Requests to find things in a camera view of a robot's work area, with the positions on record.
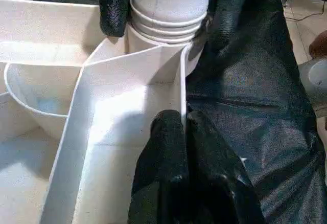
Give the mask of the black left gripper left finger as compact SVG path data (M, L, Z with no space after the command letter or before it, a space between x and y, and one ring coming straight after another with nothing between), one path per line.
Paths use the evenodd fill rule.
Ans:
M189 223L189 169L181 115L159 112L138 157L128 223Z

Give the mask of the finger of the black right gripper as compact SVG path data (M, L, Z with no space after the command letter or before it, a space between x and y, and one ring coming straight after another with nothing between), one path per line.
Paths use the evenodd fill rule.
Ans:
M209 27L208 44L218 52L224 48L235 31L242 0L209 0L209 14L212 21Z
M122 37L129 16L129 0L99 0L100 28L110 37Z

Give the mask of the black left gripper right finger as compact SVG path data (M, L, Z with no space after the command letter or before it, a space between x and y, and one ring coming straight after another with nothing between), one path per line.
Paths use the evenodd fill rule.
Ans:
M194 223L265 223L240 157L202 112L187 117Z

